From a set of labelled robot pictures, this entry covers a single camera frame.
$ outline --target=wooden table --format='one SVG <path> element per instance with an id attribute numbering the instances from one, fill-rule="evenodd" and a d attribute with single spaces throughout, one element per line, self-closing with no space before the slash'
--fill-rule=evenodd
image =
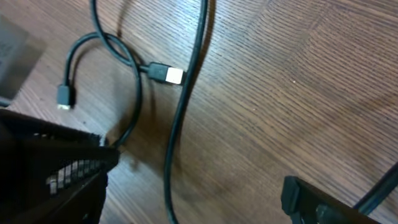
<path id="1" fill-rule="evenodd" d="M 99 1 L 106 31 L 141 60 L 186 69 L 199 1 Z M 92 32 L 87 0 L 2 0 L 47 49 L 10 110 L 114 139 L 135 79 L 98 41 L 76 65 L 77 105 L 55 95 L 71 44 Z M 207 53 L 175 155 L 180 223 L 290 223 L 297 175 L 353 205 L 398 161 L 396 0 L 210 0 Z M 180 86 L 144 79 L 139 124 L 109 173 L 102 223 L 167 223 L 162 167 Z M 371 215 L 398 222 L 394 192 Z"/>

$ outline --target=black cable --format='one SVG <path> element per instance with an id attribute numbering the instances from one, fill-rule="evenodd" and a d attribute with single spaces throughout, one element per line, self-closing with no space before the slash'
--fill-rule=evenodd
<path id="1" fill-rule="evenodd" d="M 356 204 L 355 209 L 369 215 L 398 185 L 398 163 L 393 165 L 376 185 Z"/>
<path id="2" fill-rule="evenodd" d="M 182 126 L 183 114 L 188 105 L 189 91 L 193 85 L 193 76 L 194 76 L 195 70 L 197 69 L 197 66 L 198 66 L 200 50 L 202 47 L 203 36 L 205 33 L 207 5 L 208 5 L 208 0 L 201 0 L 201 7 L 200 7 L 201 9 L 200 9 L 200 15 L 199 15 L 199 21 L 198 21 L 198 27 L 197 27 L 197 34 L 195 37 L 195 43 L 193 46 L 193 51 L 192 51 L 190 63 L 188 66 L 188 70 L 185 74 L 186 77 L 185 77 L 185 81 L 183 84 L 182 93 L 181 93 L 181 96 L 180 96 L 180 99 L 179 99 L 179 102 L 177 105 L 177 110 L 176 110 L 176 113 L 174 116 L 174 121 L 172 124 L 172 129 L 171 129 L 170 137 L 169 137 L 169 143 L 167 145 L 167 152 L 165 155 L 165 167 L 164 167 L 165 206 L 166 206 L 166 211 L 167 211 L 169 220 L 173 224 L 178 223 L 178 221 L 177 221 L 177 218 L 176 218 L 174 210 L 173 210 L 172 196 L 171 196 L 170 178 L 171 178 L 171 169 L 172 169 L 172 159 L 173 159 L 174 147 L 175 147 L 175 143 L 177 140 L 177 136 L 178 136 L 178 133 Z M 134 57 L 131 55 L 130 51 L 128 50 L 127 46 L 119 38 L 117 38 L 116 36 L 114 36 L 112 34 L 103 32 L 101 25 L 100 25 L 98 13 L 96 10 L 96 0 L 91 0 L 90 9 L 91 9 L 91 16 L 92 16 L 92 20 L 93 20 L 93 24 L 94 24 L 96 32 L 84 35 L 83 37 L 78 39 L 72 45 L 72 47 L 67 55 L 63 83 L 58 87 L 58 95 L 57 95 L 58 106 L 60 106 L 61 109 L 68 110 L 70 108 L 70 106 L 73 105 L 73 103 L 71 103 L 71 99 L 70 99 L 72 90 L 70 88 L 71 83 L 70 83 L 69 76 L 70 76 L 70 69 L 72 67 L 73 56 L 76 53 L 77 49 L 85 42 L 87 42 L 91 39 L 99 38 L 101 40 L 101 42 L 103 43 L 103 45 L 105 45 L 105 47 L 111 52 L 111 54 L 114 57 L 116 57 L 120 62 L 122 62 L 125 65 L 130 66 L 132 68 L 132 71 L 137 78 L 137 83 L 136 83 L 137 100 L 136 100 L 134 112 L 132 115 L 132 120 L 129 123 L 129 126 L 126 128 L 126 130 L 120 136 L 120 138 L 115 143 L 113 143 L 113 146 L 115 148 L 118 148 L 126 140 L 126 138 L 130 135 L 131 131 L 134 129 L 134 127 L 137 123 L 139 114 L 141 112 L 142 82 L 141 82 L 141 76 L 140 76 L 139 71 L 148 73 L 149 78 L 162 82 L 162 81 L 168 80 L 167 76 L 169 75 L 169 71 L 168 71 L 169 66 L 162 65 L 159 63 L 153 63 L 153 62 L 149 66 L 138 65 L 137 62 L 134 60 Z M 116 44 L 127 57 L 124 57 L 118 51 L 116 51 L 114 49 L 114 47 L 109 43 L 109 41 L 112 41 L 114 44 Z"/>
<path id="3" fill-rule="evenodd" d="M 201 0 L 200 6 L 200 15 L 199 22 L 197 27 L 197 34 L 195 37 L 195 43 L 193 45 L 192 55 L 190 59 L 190 63 L 187 70 L 187 76 L 185 78 L 185 82 L 183 85 L 182 93 L 180 96 L 180 100 L 177 105 L 177 110 L 175 112 L 172 130 L 170 132 L 169 143 L 167 144 L 167 151 L 165 155 L 165 164 L 164 164 L 164 197 L 165 197 L 165 206 L 167 211 L 167 216 L 169 218 L 170 223 L 177 224 L 178 220 L 175 216 L 173 209 L 173 201 L 172 201 L 172 193 L 171 193 L 171 172 L 172 172 L 172 162 L 173 162 L 173 153 L 175 143 L 177 141 L 178 133 L 182 127 L 182 119 L 184 112 L 187 108 L 189 101 L 189 89 L 194 84 L 193 76 L 195 74 L 195 70 L 198 66 L 200 50 L 202 47 L 203 36 L 205 33 L 205 25 L 206 25 L 206 15 L 207 15 L 207 4 L 208 0 Z"/>

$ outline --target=gray object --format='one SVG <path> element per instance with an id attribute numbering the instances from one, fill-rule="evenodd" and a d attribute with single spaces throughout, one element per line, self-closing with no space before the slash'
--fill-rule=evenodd
<path id="1" fill-rule="evenodd" d="M 0 106 L 11 104 L 44 48 L 43 42 L 0 15 Z"/>

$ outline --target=wood grain surface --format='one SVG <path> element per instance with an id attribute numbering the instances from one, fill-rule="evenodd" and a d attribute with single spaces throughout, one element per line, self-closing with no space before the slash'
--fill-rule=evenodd
<path id="1" fill-rule="evenodd" d="M 106 31 L 143 62 L 186 69 L 199 0 L 99 1 Z M 47 48 L 10 110 L 114 139 L 135 79 L 98 41 L 80 51 L 77 105 L 55 95 L 66 53 L 92 32 L 87 0 L 2 0 Z M 354 205 L 398 161 L 398 1 L 210 0 L 206 56 L 175 155 L 180 223 L 290 223 L 297 175 Z M 102 223 L 167 223 L 162 167 L 180 86 L 144 79 L 144 107 L 109 173 Z M 371 216 L 398 222 L 398 193 Z"/>

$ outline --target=usb connector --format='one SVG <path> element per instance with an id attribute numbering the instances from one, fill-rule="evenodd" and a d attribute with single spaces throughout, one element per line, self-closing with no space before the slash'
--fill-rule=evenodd
<path id="1" fill-rule="evenodd" d="M 150 79 L 177 85 L 181 84 L 184 76 L 184 71 L 182 69 L 155 62 L 149 64 L 146 73 Z"/>
<path id="2" fill-rule="evenodd" d="M 69 110 L 73 106 L 73 88 L 69 85 L 59 85 L 57 104 L 58 109 Z"/>

